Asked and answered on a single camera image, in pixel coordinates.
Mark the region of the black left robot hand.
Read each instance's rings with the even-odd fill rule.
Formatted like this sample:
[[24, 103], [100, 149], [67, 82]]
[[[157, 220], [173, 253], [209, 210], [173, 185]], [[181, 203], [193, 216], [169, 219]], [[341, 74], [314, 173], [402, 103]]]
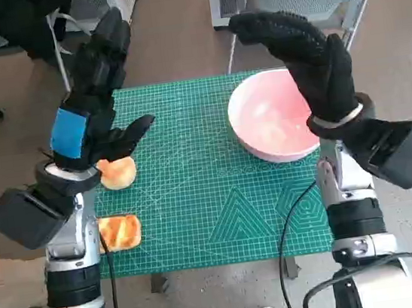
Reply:
[[130, 26], [118, 8], [110, 8], [88, 42], [73, 56], [69, 95], [53, 123], [50, 148], [60, 169], [83, 171], [102, 159], [129, 157], [154, 122], [145, 114], [123, 129], [112, 126], [116, 116], [114, 91], [126, 77]]

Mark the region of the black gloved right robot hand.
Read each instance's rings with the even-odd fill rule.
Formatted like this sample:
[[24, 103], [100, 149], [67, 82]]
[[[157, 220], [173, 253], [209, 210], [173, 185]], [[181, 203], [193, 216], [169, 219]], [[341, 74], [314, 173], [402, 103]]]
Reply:
[[318, 119], [337, 123], [359, 106], [352, 58], [338, 34], [324, 35], [306, 17], [286, 11], [237, 14], [229, 30], [241, 43], [264, 45], [281, 60]]

